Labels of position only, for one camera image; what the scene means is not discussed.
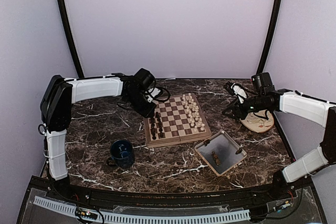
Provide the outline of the black right frame post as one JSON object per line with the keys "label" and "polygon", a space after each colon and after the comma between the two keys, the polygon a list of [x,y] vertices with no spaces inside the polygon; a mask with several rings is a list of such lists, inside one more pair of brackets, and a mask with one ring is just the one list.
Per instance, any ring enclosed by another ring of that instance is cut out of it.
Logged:
{"label": "black right frame post", "polygon": [[265,43],[263,46],[263,50],[260,56],[260,61],[259,61],[257,71],[256,71],[257,74],[262,73],[265,69],[267,58],[268,58],[271,44],[272,44],[272,40],[273,40],[275,30],[276,30],[276,24],[277,24],[279,12],[280,12],[280,5],[281,5],[281,0],[274,0],[272,11],[271,11],[271,17],[269,21],[269,26],[268,26],[268,30],[267,30],[267,34],[265,38]]}

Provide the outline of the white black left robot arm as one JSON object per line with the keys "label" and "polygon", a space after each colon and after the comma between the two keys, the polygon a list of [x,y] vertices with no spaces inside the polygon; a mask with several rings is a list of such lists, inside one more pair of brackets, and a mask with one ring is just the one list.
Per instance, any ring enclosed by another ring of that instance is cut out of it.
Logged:
{"label": "white black left robot arm", "polygon": [[144,68],[133,75],[117,72],[86,78],[52,76],[40,103],[38,130],[45,138],[44,156],[49,164],[48,171],[52,179],[59,180],[54,184],[54,193],[63,201],[74,197],[74,189],[62,179],[68,177],[68,127],[72,120],[90,117],[89,114],[73,115],[73,112],[81,112],[80,106],[94,99],[102,101],[103,98],[117,97],[118,107],[150,118],[154,116],[156,104],[169,100],[170,96],[169,90],[159,86],[154,75]]}

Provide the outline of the black frame post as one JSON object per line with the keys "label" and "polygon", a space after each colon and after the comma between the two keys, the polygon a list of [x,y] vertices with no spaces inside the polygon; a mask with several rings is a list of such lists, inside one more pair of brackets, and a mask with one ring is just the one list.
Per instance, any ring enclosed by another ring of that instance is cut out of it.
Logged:
{"label": "black frame post", "polygon": [[70,27],[70,22],[69,22],[69,18],[68,18],[68,14],[67,14],[67,9],[66,9],[66,3],[65,0],[57,0],[58,3],[58,8],[59,8],[59,13],[60,13],[60,17],[61,17],[61,22],[62,22],[62,26],[64,29],[64,33],[66,36],[66,40],[68,43],[68,48],[70,51],[70,55],[72,58],[72,62],[73,65],[75,67],[77,76],[79,78],[83,78],[84,72],[80,63],[80,59],[76,50],[76,45],[75,45],[75,41],[72,35],[72,31],[71,31],[71,27]]}
{"label": "black frame post", "polygon": [[265,38],[265,43],[263,46],[263,50],[260,56],[260,61],[259,61],[257,71],[256,71],[257,74],[262,73],[265,69],[267,58],[268,58],[271,44],[272,44],[272,40],[273,40],[275,30],[276,30],[276,24],[277,24],[279,12],[280,12],[280,5],[281,5],[281,0],[274,0],[272,11],[271,11],[271,17],[269,21],[269,26],[268,26],[268,30],[267,30],[267,34]]}

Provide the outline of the wooden folding chess board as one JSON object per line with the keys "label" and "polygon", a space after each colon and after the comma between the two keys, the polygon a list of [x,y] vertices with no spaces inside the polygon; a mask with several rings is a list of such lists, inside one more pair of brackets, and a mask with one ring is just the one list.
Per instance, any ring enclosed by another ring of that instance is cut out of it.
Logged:
{"label": "wooden folding chess board", "polygon": [[[184,106],[182,104],[182,94],[171,96],[165,102],[157,102],[154,111],[155,125],[151,125],[150,118],[144,119],[144,131],[146,145],[149,148],[164,147],[175,144],[189,143],[209,138],[212,133],[201,109],[201,106],[196,98],[196,95],[191,93],[200,108],[200,116],[205,124],[205,132],[194,133],[188,123]],[[155,113],[158,112],[161,117],[164,138],[159,138],[158,120]],[[152,139],[151,127],[156,129],[156,140]]]}

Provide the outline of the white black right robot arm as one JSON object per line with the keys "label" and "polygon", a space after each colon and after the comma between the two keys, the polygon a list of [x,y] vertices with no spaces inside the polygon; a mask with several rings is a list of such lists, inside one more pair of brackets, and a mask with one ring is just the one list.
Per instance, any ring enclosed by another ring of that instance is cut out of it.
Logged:
{"label": "white black right robot arm", "polygon": [[299,116],[324,128],[323,140],[317,148],[274,176],[276,182],[268,187],[268,195],[271,199],[278,200],[287,193],[289,183],[335,164],[335,103],[298,91],[277,90],[267,72],[252,76],[251,81],[254,87],[251,96],[239,83],[225,84],[225,90],[235,96],[235,100],[222,111],[223,115],[244,120],[253,112],[278,111]]}

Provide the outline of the black left frame post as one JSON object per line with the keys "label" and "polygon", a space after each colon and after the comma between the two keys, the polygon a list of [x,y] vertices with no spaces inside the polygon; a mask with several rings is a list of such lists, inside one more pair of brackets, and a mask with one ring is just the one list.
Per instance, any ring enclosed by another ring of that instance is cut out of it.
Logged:
{"label": "black left frame post", "polygon": [[67,14],[67,9],[66,9],[66,3],[65,0],[57,0],[58,3],[58,8],[59,8],[59,13],[60,13],[60,17],[61,17],[61,22],[62,22],[62,26],[64,29],[64,33],[66,36],[66,40],[68,43],[68,48],[70,51],[70,55],[72,58],[72,62],[73,65],[75,67],[77,76],[79,78],[83,78],[84,72],[80,63],[80,59],[76,50],[76,45],[75,45],[75,41],[72,35],[72,31],[71,31],[71,27],[70,27],[70,22],[69,22],[69,18],[68,18],[68,14]]}

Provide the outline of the dark blue enamel mug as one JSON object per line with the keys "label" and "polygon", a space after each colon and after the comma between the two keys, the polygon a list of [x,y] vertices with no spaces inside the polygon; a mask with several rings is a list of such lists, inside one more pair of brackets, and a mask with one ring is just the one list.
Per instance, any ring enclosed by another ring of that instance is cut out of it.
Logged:
{"label": "dark blue enamel mug", "polygon": [[117,140],[110,146],[110,157],[106,160],[108,166],[128,169],[134,162],[133,146],[129,141]]}

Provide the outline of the silver metal tray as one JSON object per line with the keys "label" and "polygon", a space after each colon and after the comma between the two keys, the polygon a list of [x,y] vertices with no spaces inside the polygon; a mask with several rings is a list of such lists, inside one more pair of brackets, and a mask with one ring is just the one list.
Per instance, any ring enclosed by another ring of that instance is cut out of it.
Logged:
{"label": "silver metal tray", "polygon": [[[247,157],[246,151],[224,130],[197,144],[195,151],[216,176],[223,176]],[[219,166],[216,166],[212,158],[212,151],[220,159],[221,164]]]}

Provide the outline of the white chess pieces row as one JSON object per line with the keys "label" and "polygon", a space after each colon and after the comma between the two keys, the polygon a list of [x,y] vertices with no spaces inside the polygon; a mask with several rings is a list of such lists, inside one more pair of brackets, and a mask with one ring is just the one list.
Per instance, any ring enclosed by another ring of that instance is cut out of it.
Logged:
{"label": "white chess pieces row", "polygon": [[191,93],[182,95],[182,104],[192,132],[205,132],[205,124],[199,113],[199,106]]}

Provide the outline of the cream floral ceramic plate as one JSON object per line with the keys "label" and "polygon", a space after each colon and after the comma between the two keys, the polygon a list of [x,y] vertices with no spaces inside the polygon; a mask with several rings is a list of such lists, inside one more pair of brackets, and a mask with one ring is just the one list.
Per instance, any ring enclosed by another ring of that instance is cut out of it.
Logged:
{"label": "cream floral ceramic plate", "polygon": [[256,133],[265,133],[275,124],[273,115],[268,110],[250,112],[244,120],[240,119],[242,125]]}

